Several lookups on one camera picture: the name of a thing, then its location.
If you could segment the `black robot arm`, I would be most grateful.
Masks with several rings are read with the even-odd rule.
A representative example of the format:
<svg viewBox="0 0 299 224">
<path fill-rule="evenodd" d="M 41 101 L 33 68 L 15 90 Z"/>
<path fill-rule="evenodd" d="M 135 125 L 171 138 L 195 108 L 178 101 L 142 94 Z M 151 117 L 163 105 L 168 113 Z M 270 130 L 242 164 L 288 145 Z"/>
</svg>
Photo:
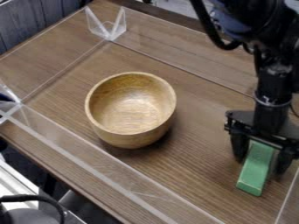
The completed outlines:
<svg viewBox="0 0 299 224">
<path fill-rule="evenodd" d="M 255 109 L 226 112 L 234 156 L 242 161 L 248 142 L 278 150 L 275 173 L 286 173 L 299 159 L 299 127 L 291 123 L 294 94 L 299 93 L 299 12 L 286 0 L 191 0 L 191 6 L 214 45 L 242 47 L 254 56 Z"/>
</svg>

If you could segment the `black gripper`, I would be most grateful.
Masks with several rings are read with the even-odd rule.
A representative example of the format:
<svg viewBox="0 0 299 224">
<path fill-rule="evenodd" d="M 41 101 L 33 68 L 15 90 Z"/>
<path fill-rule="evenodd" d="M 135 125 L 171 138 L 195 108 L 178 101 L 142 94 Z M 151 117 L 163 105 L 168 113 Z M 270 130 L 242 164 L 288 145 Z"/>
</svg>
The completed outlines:
<svg viewBox="0 0 299 224">
<path fill-rule="evenodd" d="M 275 155 L 274 176 L 280 179 L 286 174 L 299 152 L 299 125 L 286 119 L 280 130 L 271 134 L 254 126 L 254 112 L 230 110 L 226 113 L 224 130 L 230 133 L 234 158 L 240 163 L 248 153 L 250 140 L 267 144 L 280 151 Z"/>
</svg>

